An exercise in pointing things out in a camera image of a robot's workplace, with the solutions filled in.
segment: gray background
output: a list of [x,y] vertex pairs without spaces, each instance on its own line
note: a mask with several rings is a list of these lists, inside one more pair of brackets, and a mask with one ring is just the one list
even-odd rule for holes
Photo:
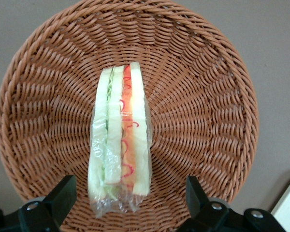
[[[0,0],[0,85],[25,39],[76,0]],[[250,175],[232,202],[271,210],[290,182],[290,0],[176,0],[220,29],[244,60],[257,93],[260,135]],[[0,208],[22,204],[0,161]]]

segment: brown wicker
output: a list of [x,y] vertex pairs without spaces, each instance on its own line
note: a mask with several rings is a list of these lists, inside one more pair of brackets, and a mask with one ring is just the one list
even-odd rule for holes
[[[139,61],[151,109],[153,177],[137,213],[95,219],[87,198],[89,124],[103,68]],[[0,154],[25,201],[67,174],[77,202],[63,231],[173,231],[188,216],[185,180],[231,201],[256,152],[254,89],[231,43],[167,0],[86,0],[38,27],[0,90]]]

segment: tomato slice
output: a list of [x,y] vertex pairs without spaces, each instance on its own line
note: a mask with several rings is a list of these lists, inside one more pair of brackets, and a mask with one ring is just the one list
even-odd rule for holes
[[133,126],[138,126],[132,120],[132,83],[130,65],[126,66],[123,75],[122,90],[122,140],[121,140],[121,183],[127,188],[128,192],[133,191],[135,183],[135,151],[133,140]]

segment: wrapped sandwich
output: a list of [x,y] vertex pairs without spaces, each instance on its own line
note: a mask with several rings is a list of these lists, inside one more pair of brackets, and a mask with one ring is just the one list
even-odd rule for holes
[[101,217],[136,211],[150,192],[150,113],[138,62],[103,69],[90,126],[88,196]]

